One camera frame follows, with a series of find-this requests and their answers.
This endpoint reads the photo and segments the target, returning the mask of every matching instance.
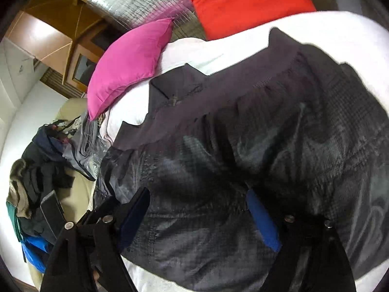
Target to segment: pile of clothes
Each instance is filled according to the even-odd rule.
[[[41,208],[45,197],[58,188],[71,188],[73,177],[66,168],[94,181],[96,172],[88,164],[95,150],[98,122],[85,115],[71,121],[58,120],[39,128],[21,159],[12,165],[7,209],[25,258],[44,273],[55,244],[55,229]]]

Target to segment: red pillow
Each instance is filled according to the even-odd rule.
[[[311,0],[192,0],[208,40],[224,38],[279,18],[316,11]]]

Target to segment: khaki fabric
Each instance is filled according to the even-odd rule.
[[[26,168],[26,162],[23,159],[16,160],[9,175],[9,192],[7,201],[16,209],[17,217],[31,218],[31,211],[28,207],[28,197],[23,185],[22,173]]]

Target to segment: rivet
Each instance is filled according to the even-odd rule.
[[[294,222],[294,216],[293,215],[286,215],[284,217],[285,222],[287,223],[293,223]]]
[[[72,229],[74,227],[74,223],[73,222],[67,222],[65,224],[65,229]]]
[[[103,217],[103,222],[104,223],[110,223],[114,220],[114,217],[112,215],[106,215]]]
[[[327,220],[324,221],[324,226],[325,226],[326,228],[332,228],[332,227],[333,227],[333,223],[332,223],[332,221],[330,221],[329,219],[327,219]]]

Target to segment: green fabric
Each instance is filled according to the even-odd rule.
[[[16,216],[16,208],[12,203],[8,201],[6,202],[6,204],[7,204],[8,216],[11,219],[12,227],[14,228],[15,235],[18,241],[20,242],[23,240],[23,235],[20,228],[19,218],[17,218]]]

